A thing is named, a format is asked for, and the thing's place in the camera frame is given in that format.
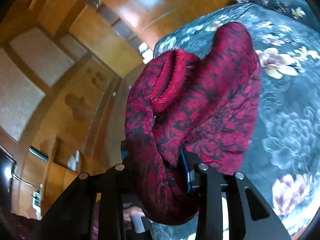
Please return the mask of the person's right hand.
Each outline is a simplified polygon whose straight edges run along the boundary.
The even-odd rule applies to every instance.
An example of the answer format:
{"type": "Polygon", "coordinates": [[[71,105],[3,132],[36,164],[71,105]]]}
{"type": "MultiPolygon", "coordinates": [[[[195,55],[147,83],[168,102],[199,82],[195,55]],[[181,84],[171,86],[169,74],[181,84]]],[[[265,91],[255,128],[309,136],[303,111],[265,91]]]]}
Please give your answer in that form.
{"type": "Polygon", "coordinates": [[[123,209],[123,219],[125,230],[130,230],[132,227],[132,219],[131,217],[145,217],[143,210],[140,207],[132,206],[127,209],[123,209]]]}

